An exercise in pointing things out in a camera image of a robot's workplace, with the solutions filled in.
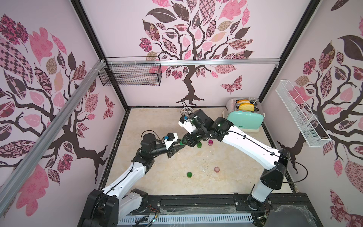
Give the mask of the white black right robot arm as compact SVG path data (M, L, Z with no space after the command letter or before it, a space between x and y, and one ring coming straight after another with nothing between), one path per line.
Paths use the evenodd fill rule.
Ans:
M262 165L264 171L247 199L250 209L259 210L272 191L281 189L290 158L289 152L259 142L223 117L213 121L210 118L202 120L197 116L185 116L180 118L179 125L188 132L181 140L184 145L194 147L202 140L218 140L242 151Z

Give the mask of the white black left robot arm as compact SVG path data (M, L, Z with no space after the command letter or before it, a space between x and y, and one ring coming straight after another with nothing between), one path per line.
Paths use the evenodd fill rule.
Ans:
M109 186L93 190L87 197L78 222L79 227L116 227L132 211L143 211L147 206L147 193L132 186L146 175L155 158L166 154L171 158L184 146L176 133L169 133L158 140L152 133L141 138L128 169Z

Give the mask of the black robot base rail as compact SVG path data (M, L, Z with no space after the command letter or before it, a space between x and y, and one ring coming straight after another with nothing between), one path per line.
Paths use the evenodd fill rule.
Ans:
M276 210L279 206L313 206L304 193L298 194L270 194L263 205L256 210L249 207L248 194L199 194L199 195L149 195L147 201L153 208L159 210L187 209L187 208L234 208L246 213L265 213Z

